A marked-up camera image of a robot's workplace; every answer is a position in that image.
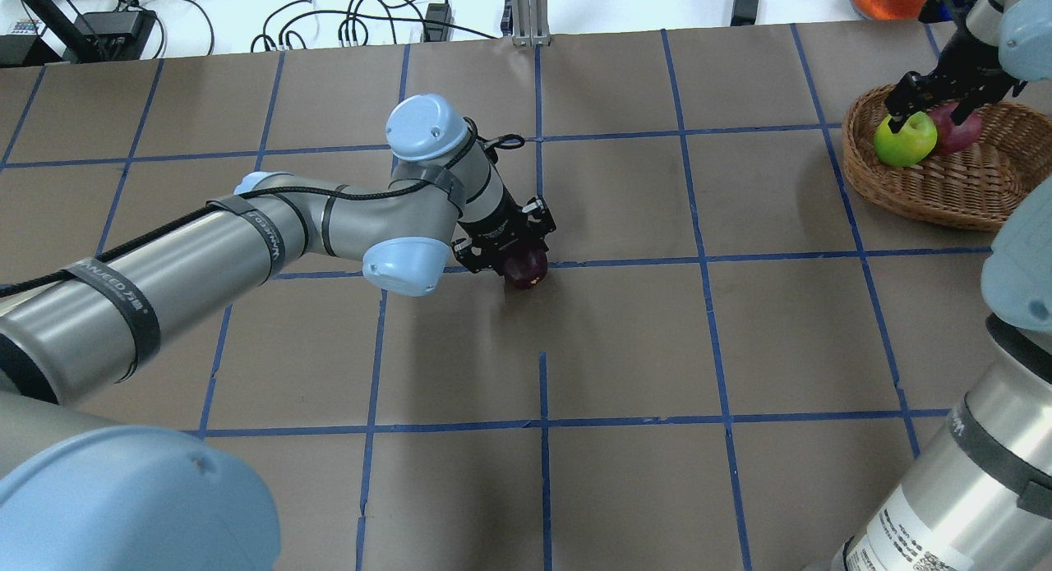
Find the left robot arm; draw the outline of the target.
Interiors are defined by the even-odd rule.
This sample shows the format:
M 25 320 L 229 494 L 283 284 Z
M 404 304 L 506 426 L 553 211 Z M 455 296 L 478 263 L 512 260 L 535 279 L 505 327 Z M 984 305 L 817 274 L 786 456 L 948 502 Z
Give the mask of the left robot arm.
M 168 225 L 2 290 L 4 570 L 274 568 L 277 504 L 248 463 L 75 406 L 302 256 L 357 261 L 403 297 L 431 294 L 449 259 L 519 288 L 545 278 L 549 205 L 518 203 L 495 166 L 522 137 L 481 137 L 436 93 L 399 103 L 385 136 L 384 191 L 247 174 Z

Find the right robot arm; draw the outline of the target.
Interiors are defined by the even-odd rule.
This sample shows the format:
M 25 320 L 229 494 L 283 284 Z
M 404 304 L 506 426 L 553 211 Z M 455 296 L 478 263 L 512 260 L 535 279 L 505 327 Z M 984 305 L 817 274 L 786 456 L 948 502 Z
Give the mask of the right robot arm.
M 1050 0 L 931 0 L 957 25 L 935 69 L 867 91 L 845 177 L 906 218 L 990 230 L 988 372 L 867 523 L 813 570 L 1031 570 L 1051 545 L 1050 155 L 1004 102 L 1050 77 Z

